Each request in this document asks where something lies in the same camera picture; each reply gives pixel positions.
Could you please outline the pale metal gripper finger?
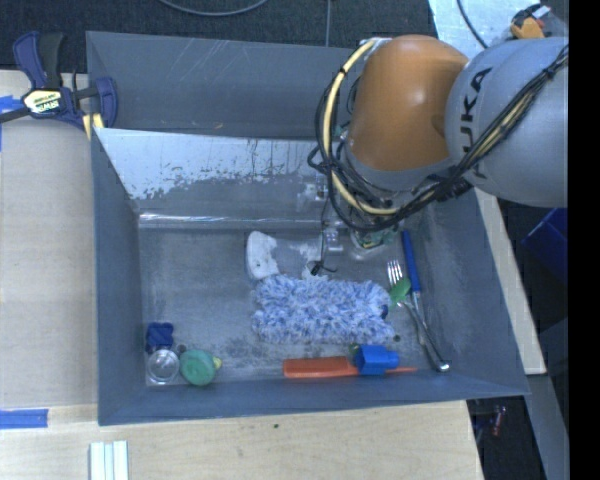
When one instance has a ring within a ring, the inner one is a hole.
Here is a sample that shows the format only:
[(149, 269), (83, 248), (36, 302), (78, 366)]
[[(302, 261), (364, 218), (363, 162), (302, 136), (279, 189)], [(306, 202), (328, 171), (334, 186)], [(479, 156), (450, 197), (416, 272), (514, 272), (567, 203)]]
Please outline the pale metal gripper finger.
[(324, 186), (318, 183), (305, 183), (299, 194), (299, 207), (317, 207), (325, 202)]
[(343, 252), (338, 222), (325, 221), (323, 223), (323, 246), (327, 254), (341, 254)]

